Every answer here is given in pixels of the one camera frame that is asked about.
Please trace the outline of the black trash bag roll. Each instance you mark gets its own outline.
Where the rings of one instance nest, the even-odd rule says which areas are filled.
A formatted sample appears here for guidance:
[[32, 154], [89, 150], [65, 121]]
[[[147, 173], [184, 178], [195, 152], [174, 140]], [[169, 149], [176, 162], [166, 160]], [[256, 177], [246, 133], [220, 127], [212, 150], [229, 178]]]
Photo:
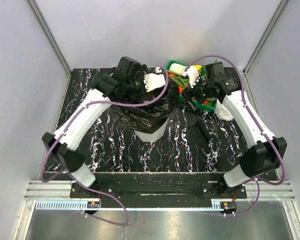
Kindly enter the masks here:
[[196, 120], [195, 124], [189, 126], [188, 129], [197, 144], [205, 144], [212, 139], [208, 134], [205, 125], [200, 120]]

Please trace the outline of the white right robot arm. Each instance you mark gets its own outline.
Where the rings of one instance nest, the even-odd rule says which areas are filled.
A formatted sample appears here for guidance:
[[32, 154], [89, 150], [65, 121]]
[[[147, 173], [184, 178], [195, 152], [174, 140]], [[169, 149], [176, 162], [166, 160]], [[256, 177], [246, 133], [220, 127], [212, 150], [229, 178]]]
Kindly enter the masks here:
[[229, 198], [236, 186], [280, 168], [287, 142], [284, 137], [276, 137], [262, 122], [248, 101], [242, 79], [229, 78], [222, 62], [206, 65], [205, 72], [205, 76], [200, 76], [193, 65], [182, 70], [182, 76], [189, 80], [182, 91], [184, 100], [203, 103], [207, 98], [216, 98], [233, 116], [248, 147], [239, 164], [227, 171], [217, 186], [218, 194]]

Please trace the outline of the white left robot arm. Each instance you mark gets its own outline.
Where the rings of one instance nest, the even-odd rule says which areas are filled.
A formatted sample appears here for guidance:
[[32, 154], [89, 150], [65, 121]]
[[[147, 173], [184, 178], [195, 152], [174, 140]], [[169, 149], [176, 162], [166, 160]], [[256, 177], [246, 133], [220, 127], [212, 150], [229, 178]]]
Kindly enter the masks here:
[[46, 157], [52, 157], [81, 185], [81, 192], [88, 198], [97, 195], [96, 177], [87, 167], [85, 157], [77, 152], [83, 137], [95, 121], [110, 107], [142, 108], [159, 100], [155, 97], [144, 103], [125, 103], [127, 97], [139, 97], [154, 90], [165, 89], [166, 79], [161, 67], [150, 71], [148, 66], [124, 56], [109, 72], [99, 73], [92, 88], [68, 118], [54, 133], [46, 132], [42, 142]]

